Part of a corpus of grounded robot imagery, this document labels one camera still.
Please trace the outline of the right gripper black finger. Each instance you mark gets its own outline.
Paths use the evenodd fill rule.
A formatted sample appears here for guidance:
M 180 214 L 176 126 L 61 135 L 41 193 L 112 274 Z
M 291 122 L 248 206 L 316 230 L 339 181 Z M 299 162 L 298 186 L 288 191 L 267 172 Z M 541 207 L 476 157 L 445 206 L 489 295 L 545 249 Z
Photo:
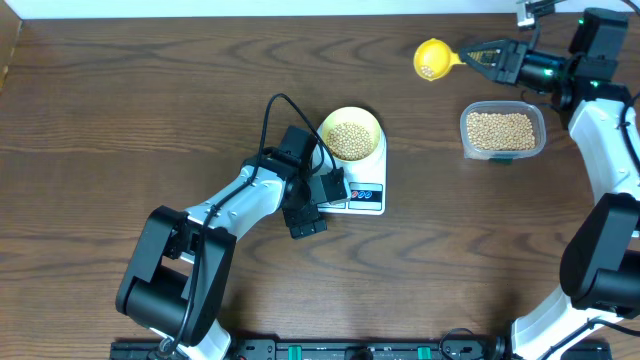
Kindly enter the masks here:
M 483 42 L 461 48 L 458 55 L 465 63 L 498 63 L 509 45 L 508 39 Z
M 498 62 L 489 61 L 488 63 L 479 62 L 473 59 L 467 59 L 465 63 L 476 72 L 480 73 L 488 80 L 500 80 L 502 76 L 502 68 Z

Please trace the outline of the yellow measuring cup scoop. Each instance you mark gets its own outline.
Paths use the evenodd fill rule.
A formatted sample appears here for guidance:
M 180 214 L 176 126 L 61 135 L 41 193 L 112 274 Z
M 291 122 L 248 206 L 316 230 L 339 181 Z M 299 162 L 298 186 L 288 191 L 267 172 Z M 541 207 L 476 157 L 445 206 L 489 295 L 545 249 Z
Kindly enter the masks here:
M 428 81 L 444 78 L 455 66 L 468 66 L 460 59 L 458 53 L 459 51 L 454 52 L 444 41 L 431 38 L 423 42 L 415 51 L 414 70 Z

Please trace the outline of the yellow bowl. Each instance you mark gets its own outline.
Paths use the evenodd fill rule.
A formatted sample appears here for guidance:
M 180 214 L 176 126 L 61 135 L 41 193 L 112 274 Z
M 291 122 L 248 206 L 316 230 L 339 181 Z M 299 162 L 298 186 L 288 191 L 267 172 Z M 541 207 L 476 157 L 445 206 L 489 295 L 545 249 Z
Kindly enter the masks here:
M 330 153 L 343 162 L 365 160 L 382 145 L 382 128 L 378 120 L 359 107 L 333 111 L 322 123 L 319 133 Z

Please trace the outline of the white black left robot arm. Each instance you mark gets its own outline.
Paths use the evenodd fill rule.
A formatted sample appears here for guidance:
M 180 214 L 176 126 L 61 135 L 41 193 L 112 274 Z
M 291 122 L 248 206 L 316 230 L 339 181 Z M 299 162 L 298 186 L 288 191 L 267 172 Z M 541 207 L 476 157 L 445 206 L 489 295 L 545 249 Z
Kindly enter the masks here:
M 294 239 L 327 225 L 318 207 L 350 198 L 343 169 L 321 173 L 316 131 L 291 126 L 277 147 L 260 147 L 238 177 L 184 211 L 166 206 L 147 218 L 116 295 L 118 312 L 162 336 L 134 359 L 222 359 L 231 337 L 217 318 L 235 247 L 261 219 L 280 211 Z

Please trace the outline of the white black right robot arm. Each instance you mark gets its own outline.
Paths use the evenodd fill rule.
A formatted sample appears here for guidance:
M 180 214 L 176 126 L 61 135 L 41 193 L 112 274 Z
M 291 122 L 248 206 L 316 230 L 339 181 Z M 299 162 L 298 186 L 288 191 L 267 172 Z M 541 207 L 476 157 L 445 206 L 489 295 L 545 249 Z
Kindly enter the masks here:
M 505 359 L 558 359 L 602 327 L 639 315 L 638 96 L 613 80 L 629 27 L 626 14 L 584 10 L 568 57 L 513 39 L 459 49 L 460 60 L 494 83 L 549 94 L 583 158 L 595 205 L 561 257 L 559 286 L 511 324 Z

